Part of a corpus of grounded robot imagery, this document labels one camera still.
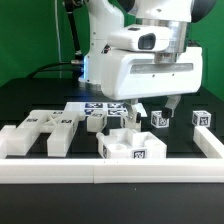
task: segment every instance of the white robot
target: white robot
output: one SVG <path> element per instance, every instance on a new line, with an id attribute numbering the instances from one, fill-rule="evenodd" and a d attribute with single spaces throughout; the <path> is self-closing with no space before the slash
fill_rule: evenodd
<path id="1" fill-rule="evenodd" d="M 180 94 L 199 89 L 202 49 L 187 46 L 187 34 L 189 24 L 205 17 L 216 0 L 118 0 L 136 17 L 128 27 L 107 0 L 72 1 L 85 3 L 90 18 L 90 51 L 79 81 L 125 100 L 130 124 L 138 120 L 139 98 L 168 96 L 162 115 L 170 118 Z"/>

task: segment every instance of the cube with marker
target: cube with marker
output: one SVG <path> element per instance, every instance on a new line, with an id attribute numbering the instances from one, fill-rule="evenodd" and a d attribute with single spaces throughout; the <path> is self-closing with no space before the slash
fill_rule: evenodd
<path id="1" fill-rule="evenodd" d="M 162 111 L 152 111 L 151 125 L 156 128 L 167 128 L 169 127 L 169 119 L 162 117 Z"/>
<path id="2" fill-rule="evenodd" d="M 210 127 L 211 114 L 206 110 L 193 111 L 192 124 L 195 126 Z"/>
<path id="3" fill-rule="evenodd" d="M 101 132 L 107 125 L 107 112 L 104 110 L 94 110 L 87 118 L 88 132 Z"/>

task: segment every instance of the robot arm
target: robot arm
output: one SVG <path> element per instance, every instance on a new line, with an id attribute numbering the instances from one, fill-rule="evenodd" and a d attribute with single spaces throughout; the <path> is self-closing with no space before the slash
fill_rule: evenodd
<path id="1" fill-rule="evenodd" d="M 216 0 L 119 2 L 136 14 L 136 24 L 109 35 L 113 50 L 105 58 L 109 74 L 102 76 L 102 91 L 115 100 L 167 95 L 163 115 L 172 117 L 180 94 L 201 85 L 202 49 L 187 47 L 189 24 L 206 16 Z"/>

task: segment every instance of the black table surface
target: black table surface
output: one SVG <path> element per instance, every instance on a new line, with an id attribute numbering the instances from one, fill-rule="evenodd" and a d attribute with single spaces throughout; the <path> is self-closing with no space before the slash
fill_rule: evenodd
<path id="1" fill-rule="evenodd" d="M 167 144 L 168 158 L 205 158 L 192 141 L 192 111 L 212 114 L 209 130 L 224 141 L 224 103 L 201 88 L 186 94 L 170 127 L 150 124 L 151 111 L 161 110 L 166 97 L 141 99 L 148 117 L 142 131 L 150 131 Z M 77 87 L 70 79 L 14 79 L 0 87 L 0 128 L 19 125 L 35 109 L 63 110 L 67 102 L 111 102 L 100 92 Z M 119 128 L 109 118 L 107 128 Z M 41 135 L 25 157 L 47 158 L 47 135 Z M 79 128 L 67 158 L 99 158 L 95 134 Z M 224 184 L 29 184 L 0 185 L 0 223 L 224 223 Z"/>

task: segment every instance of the green backdrop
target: green backdrop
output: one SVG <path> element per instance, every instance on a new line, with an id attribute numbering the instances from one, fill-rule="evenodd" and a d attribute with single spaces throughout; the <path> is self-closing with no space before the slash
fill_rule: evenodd
<path id="1" fill-rule="evenodd" d="M 73 58 L 67 15 L 62 0 L 57 1 L 62 60 Z M 192 24 L 190 38 L 203 47 L 203 86 L 224 100 L 224 0 L 218 0 L 213 11 L 202 21 Z M 84 53 L 89 49 L 88 12 L 85 7 L 75 12 L 77 28 Z M 125 15 L 126 25 L 133 23 Z M 0 0 L 0 85 L 8 80 L 25 77 L 36 68 L 58 62 L 58 48 L 55 28 L 54 0 Z"/>

